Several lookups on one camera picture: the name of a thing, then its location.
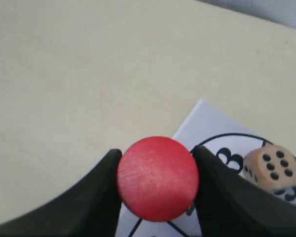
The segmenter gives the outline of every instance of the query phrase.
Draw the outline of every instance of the red disc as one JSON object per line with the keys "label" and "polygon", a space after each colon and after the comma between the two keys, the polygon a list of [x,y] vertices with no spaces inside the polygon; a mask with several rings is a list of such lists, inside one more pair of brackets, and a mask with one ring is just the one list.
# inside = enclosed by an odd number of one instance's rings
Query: red disc
{"label": "red disc", "polygon": [[148,137],[133,144],[117,169],[124,204],[138,217],[170,221],[187,211],[199,184],[190,152],[168,137]]}

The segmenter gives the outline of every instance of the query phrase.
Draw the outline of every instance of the die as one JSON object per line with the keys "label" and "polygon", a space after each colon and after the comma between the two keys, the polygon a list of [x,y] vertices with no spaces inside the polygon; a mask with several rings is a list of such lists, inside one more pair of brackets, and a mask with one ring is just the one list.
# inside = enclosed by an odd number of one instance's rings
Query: die
{"label": "die", "polygon": [[251,151],[244,157],[243,167],[246,179],[266,191],[296,186],[296,159],[281,146]]}

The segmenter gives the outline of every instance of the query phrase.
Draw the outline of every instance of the beige table surface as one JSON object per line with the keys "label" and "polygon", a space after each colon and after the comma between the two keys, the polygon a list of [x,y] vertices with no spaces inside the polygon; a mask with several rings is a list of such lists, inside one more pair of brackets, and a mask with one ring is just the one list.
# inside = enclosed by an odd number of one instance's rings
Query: beige table surface
{"label": "beige table surface", "polygon": [[0,222],[199,98],[296,154],[296,30],[193,0],[0,1]]}

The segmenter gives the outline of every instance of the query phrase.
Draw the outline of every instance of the wooden disc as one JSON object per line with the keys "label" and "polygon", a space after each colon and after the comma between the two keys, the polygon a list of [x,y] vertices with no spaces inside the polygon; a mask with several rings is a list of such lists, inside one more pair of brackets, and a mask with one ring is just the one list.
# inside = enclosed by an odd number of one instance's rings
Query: wooden disc
{"label": "wooden disc", "polygon": [[182,215],[193,203],[198,185],[193,156],[168,137],[136,142],[117,169],[117,186],[124,204],[149,221],[170,221]]}

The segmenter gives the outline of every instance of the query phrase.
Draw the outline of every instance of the white card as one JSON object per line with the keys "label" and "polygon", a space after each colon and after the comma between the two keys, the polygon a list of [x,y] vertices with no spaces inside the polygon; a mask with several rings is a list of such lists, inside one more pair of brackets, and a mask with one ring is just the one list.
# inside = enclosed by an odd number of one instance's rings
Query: white card
{"label": "white card", "polygon": [[[204,145],[235,173],[243,176],[242,159],[250,151],[271,143],[240,126],[204,101],[199,101],[173,138],[189,150]],[[296,187],[276,194],[296,204]],[[116,237],[200,237],[196,211],[170,222],[148,222],[122,207]]]}

